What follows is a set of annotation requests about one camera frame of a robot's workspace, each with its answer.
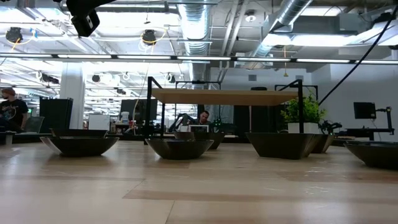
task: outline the person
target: person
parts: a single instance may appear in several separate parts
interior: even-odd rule
[[[199,121],[196,119],[195,120],[195,124],[200,124],[200,125],[210,125],[211,122],[208,121],[207,119],[209,118],[209,112],[208,111],[204,111],[200,114],[200,118]]]
[[[28,109],[26,103],[15,97],[16,93],[12,88],[4,88],[1,93],[6,100],[0,104],[1,118],[16,124],[23,130],[27,121]]]

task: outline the white pillar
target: white pillar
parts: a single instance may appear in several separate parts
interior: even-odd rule
[[[391,50],[391,59],[398,60],[398,50]]]
[[[82,63],[64,62],[62,68],[60,98],[73,99],[70,129],[83,129],[85,110],[86,75]]]

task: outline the dark bowl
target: dark bowl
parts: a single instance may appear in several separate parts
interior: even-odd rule
[[[246,133],[261,157],[301,159],[313,134]]]
[[[398,170],[398,143],[363,142],[344,145],[369,167]]]
[[[313,134],[311,137],[310,142],[307,144],[307,147],[305,148],[304,152],[304,157],[308,157],[315,148],[319,145],[319,142],[322,140],[323,135],[322,134]]]
[[[183,140],[213,140],[214,143],[210,146],[209,150],[217,149],[223,142],[225,133],[196,133],[196,132],[174,132],[176,139]]]
[[[213,140],[146,139],[148,145],[163,159],[196,159],[205,153]]]
[[[82,130],[82,129],[51,129],[55,138],[105,138],[106,130]]]
[[[326,153],[326,150],[328,150],[333,140],[335,140],[335,136],[330,134],[317,134],[317,136],[321,136],[320,140],[311,153]]]
[[[40,138],[53,152],[66,157],[100,156],[110,149],[119,138]]]

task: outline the wooden shelf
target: wooden shelf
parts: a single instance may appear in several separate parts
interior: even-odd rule
[[[162,103],[276,106],[298,96],[294,91],[152,89]]]

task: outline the silver duct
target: silver duct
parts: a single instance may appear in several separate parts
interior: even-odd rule
[[[292,25],[312,1],[313,0],[284,0],[279,11],[277,12],[277,16],[273,22],[273,25],[269,27],[269,31],[281,28],[283,26]],[[267,45],[267,43],[263,40],[257,49],[252,53],[252,57],[265,57],[272,48],[273,46]],[[253,69],[255,66],[256,63],[251,62],[245,67]]]
[[[61,5],[62,11],[68,11],[67,5]],[[95,8],[97,12],[149,12],[149,13],[171,13],[178,14],[176,5],[165,4],[127,4],[127,3],[113,3],[105,4]]]
[[[184,39],[187,40],[205,40],[209,31],[210,6],[200,4],[181,4],[178,5],[181,15],[181,30]],[[186,42],[185,50],[189,56],[199,56],[208,54],[208,43]],[[206,64],[189,64],[191,80],[205,80]]]

